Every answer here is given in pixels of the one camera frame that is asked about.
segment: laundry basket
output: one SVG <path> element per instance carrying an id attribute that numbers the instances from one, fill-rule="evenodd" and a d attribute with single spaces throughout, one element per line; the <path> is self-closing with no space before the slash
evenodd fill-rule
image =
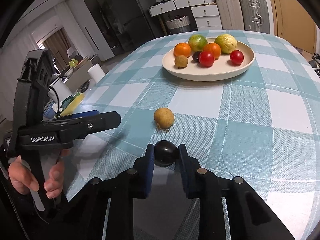
<path id="1" fill-rule="evenodd" d="M 173 19 L 165 22 L 171 34 L 191 32 L 191 23 L 188 16 L 179 16 L 177 19 Z"/>

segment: paper towel roll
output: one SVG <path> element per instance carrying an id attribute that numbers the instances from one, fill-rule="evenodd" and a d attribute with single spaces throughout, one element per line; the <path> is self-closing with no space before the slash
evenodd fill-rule
<path id="1" fill-rule="evenodd" d="M 106 75 L 99 64 L 96 64 L 90 68 L 88 70 L 88 74 L 96 83 L 98 83 Z"/>
<path id="2" fill-rule="evenodd" d="M 59 101 L 64 101 L 67 97 L 71 96 L 72 93 L 70 91 L 70 89 L 66 86 L 65 83 L 63 83 L 63 81 L 61 80 L 61 78 L 57 78 L 51 85 L 57 92 L 58 96 L 59 96 Z M 57 97 L 56 94 L 53 92 L 52 89 L 49 89 L 48 92 L 48 96 L 55 101 L 56 103 L 57 101 Z"/>

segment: human hand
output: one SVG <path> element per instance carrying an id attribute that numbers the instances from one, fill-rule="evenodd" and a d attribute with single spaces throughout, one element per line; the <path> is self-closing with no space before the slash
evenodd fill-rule
<path id="1" fill-rule="evenodd" d="M 60 156 L 67 156 L 69 149 L 61 150 Z M 43 187 L 47 191 L 48 198 L 55 198 L 60 195 L 63 186 L 64 163 L 60 159 L 57 164 L 52 166 L 49 171 L 49 179 L 44 183 Z M 21 157 L 9 166 L 9 177 L 13 187 L 20 194 L 26 195 L 31 190 L 38 191 L 39 183 L 35 176 L 21 164 Z"/>

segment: checkered tablecloth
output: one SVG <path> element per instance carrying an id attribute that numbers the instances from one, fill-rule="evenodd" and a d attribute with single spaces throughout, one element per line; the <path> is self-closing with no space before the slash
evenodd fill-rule
<path id="1" fill-rule="evenodd" d="M 281 38 L 246 31 L 196 33 L 207 38 L 229 33 L 249 45 L 256 60 L 235 78 L 193 82 L 162 67 L 164 54 L 177 43 L 188 42 L 192 33 L 158 38 L 135 50 L 76 110 L 117 111 L 122 122 L 117 129 L 75 142 L 73 154 L 66 159 L 67 197 L 72 198 L 92 177 L 115 177 L 132 167 L 148 143 L 166 139 L 175 145 L 185 143 L 189 155 L 217 176 L 242 176 L 293 236 L 305 239 L 320 219 L 320 79 Z M 174 112 L 169 133 L 154 124 L 153 113 L 160 107 Z M 164 191 L 170 178 L 175 179 L 174 167 L 156 168 L 155 173 L 154 183 Z M 149 216 L 137 203 L 135 216 L 151 221 L 143 224 L 135 217 L 135 239 L 197 239 L 199 200 L 174 199 L 180 192 L 171 190 L 167 198 L 183 207 L 170 206 L 169 199 L 168 213 L 154 218 L 157 215 Z M 149 211 L 156 208 L 148 204 Z M 179 216 L 170 221 L 174 213 Z M 171 227 L 162 227 L 168 221 Z"/>

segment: red cherry tomato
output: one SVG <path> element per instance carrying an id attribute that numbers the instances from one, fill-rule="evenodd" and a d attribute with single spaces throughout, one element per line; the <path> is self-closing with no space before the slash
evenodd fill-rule
<path id="1" fill-rule="evenodd" d="M 202 67 L 211 67 L 214 63 L 214 55 L 210 51 L 203 51 L 199 55 L 199 62 Z"/>
<path id="2" fill-rule="evenodd" d="M 239 50 L 234 50 L 230 54 L 230 60 L 232 61 L 233 64 L 235 65 L 241 65 L 241 63 L 244 60 L 243 53 Z"/>

